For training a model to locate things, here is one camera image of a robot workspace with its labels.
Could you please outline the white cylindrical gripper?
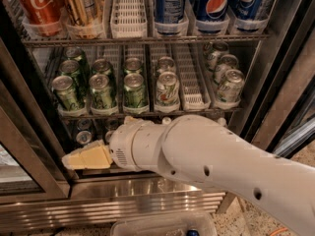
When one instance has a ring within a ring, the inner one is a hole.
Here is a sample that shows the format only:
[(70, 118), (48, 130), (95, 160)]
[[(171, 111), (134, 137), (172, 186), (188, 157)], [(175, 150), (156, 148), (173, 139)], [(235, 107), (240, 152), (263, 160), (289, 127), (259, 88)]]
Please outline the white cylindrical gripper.
[(154, 166), (154, 136), (152, 121), (126, 116), (124, 124), (113, 132), (109, 148), (103, 140), (77, 148), (62, 157), (63, 165), (70, 170), (107, 169), (113, 161), (121, 168), (143, 171)]

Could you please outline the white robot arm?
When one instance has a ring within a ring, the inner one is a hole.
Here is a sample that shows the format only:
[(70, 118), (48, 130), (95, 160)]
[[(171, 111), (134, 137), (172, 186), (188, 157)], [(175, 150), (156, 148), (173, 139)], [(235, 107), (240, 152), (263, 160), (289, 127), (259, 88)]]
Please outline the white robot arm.
[(128, 116), (108, 145), (95, 141), (62, 157), (71, 170), (103, 169), (112, 162), (204, 191), (229, 191), (298, 236), (315, 236), (315, 168), (254, 147), (206, 117), (156, 124)]

